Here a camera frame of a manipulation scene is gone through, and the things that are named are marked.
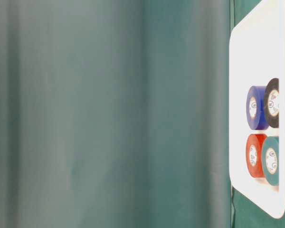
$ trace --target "teal curtain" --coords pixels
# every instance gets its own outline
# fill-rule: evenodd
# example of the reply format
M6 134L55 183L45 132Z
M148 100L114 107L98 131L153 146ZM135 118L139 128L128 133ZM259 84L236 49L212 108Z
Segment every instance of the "teal curtain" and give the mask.
M0 0L0 228L230 227L228 0Z
M237 25L260 0L233 0L230 7L230 24ZM233 228L285 228L285 214L281 219L274 219L262 209L234 190L232 203Z

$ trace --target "blue tape roll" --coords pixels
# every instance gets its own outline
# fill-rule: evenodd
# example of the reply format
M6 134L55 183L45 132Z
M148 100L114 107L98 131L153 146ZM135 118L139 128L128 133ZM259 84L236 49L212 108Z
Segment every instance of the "blue tape roll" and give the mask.
M262 146L262 167L269 184L279 185L279 137L267 137Z
M264 113L264 93L266 86L252 86L246 100L246 115L252 130L265 130L268 123Z

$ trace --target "white plastic tray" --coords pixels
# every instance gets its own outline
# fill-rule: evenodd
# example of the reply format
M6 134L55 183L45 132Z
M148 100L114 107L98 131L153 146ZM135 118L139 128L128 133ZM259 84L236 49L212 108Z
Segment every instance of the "white plastic tray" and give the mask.
M253 131L246 119L251 86L279 78L279 128ZM279 186L252 178L246 141L252 133L279 136ZM229 44L229 173L232 185L274 218L285 211L285 0L261 1L232 31Z

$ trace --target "tape label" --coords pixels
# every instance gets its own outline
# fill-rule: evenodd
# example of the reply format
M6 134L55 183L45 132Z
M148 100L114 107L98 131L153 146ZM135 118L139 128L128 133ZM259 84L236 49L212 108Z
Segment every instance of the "tape label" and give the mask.
M252 166L257 164L257 149L254 145L251 145L249 148L249 161Z
M274 174L277 169L277 156L271 147L266 151L266 166L270 174Z
M276 116L279 114L280 109L280 100L279 100L279 92L274 89L270 92L268 98L268 110L272 116Z
M257 101L254 96L250 98L249 113L252 119L254 119L257 114Z

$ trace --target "electrical tape roll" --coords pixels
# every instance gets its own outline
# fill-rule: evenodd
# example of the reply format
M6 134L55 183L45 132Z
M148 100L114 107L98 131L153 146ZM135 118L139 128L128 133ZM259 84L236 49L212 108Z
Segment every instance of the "electrical tape roll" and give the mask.
M279 79L273 78L266 86L264 94L264 112L267 123L273 127L279 127Z
M246 116L252 130L265 130L268 123L264 114L264 94L266 86L252 86L246 100Z
M279 185L279 137L267 137L262 147L262 166L269 184Z
M266 139L265 134L251 134L246 143L246 163L252 177L264 177L262 168L262 145Z

